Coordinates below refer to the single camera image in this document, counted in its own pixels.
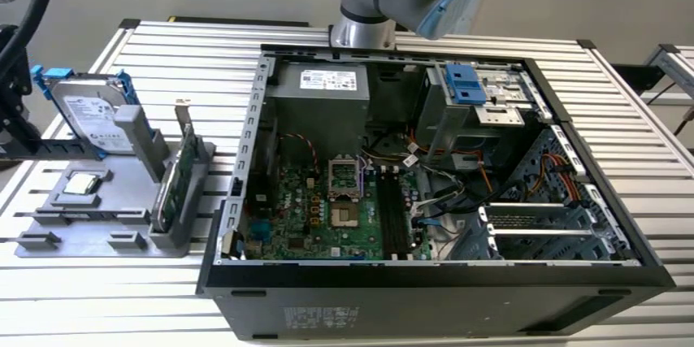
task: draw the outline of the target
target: hard drive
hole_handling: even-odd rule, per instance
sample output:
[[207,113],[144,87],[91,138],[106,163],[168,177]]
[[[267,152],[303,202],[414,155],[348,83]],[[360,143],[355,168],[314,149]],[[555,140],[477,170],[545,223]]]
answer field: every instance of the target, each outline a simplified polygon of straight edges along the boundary
[[73,133],[107,154],[134,154],[124,130],[114,123],[122,105],[140,104],[128,74],[122,71],[115,76],[91,75],[75,73],[71,68],[52,68],[43,76],[48,82],[39,83],[39,87]]

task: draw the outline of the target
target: hard drive label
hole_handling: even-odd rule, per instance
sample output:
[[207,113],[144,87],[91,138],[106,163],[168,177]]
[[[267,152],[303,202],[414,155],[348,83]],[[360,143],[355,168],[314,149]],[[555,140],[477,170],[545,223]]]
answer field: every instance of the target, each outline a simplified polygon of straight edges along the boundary
[[100,98],[65,96],[73,125],[89,142],[107,152],[132,152],[126,132],[114,123],[114,107]]

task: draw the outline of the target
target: green circuit board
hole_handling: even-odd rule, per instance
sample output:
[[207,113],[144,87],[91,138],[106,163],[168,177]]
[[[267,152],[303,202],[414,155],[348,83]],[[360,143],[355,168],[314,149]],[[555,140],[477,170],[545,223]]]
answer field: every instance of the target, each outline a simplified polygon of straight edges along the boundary
[[[359,202],[331,201],[327,197],[327,175],[315,178],[310,188],[307,178],[311,175],[308,167],[287,166],[280,169],[268,238],[263,243],[250,242],[250,257],[266,260],[384,260],[375,171],[366,171]],[[400,201],[404,204],[412,191],[416,191],[414,173],[403,172],[399,182]],[[407,207],[403,209],[402,223],[407,225]],[[424,244],[412,250],[414,259],[431,259],[427,243],[424,238]]]

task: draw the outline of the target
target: black connector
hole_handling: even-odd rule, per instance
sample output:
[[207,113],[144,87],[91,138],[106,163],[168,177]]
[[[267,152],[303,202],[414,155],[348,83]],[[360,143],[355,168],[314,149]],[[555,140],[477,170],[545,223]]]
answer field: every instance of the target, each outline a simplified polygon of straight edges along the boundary
[[239,197],[242,189],[243,189],[243,180],[240,180],[239,178],[234,178],[234,184],[231,185],[231,196]]
[[570,164],[562,164],[562,165],[558,165],[558,166],[554,166],[553,168],[550,168],[550,172],[557,172],[558,174],[563,174],[563,173],[573,174],[575,172],[575,170],[574,170],[574,166],[571,166]]

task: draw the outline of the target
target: blue plastic bracket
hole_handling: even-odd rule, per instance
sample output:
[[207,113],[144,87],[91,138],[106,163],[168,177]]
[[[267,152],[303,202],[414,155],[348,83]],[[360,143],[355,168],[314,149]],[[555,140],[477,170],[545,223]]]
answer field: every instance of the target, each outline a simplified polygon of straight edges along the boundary
[[454,102],[459,105],[481,106],[487,102],[478,73],[470,65],[447,64],[446,82],[454,93]]

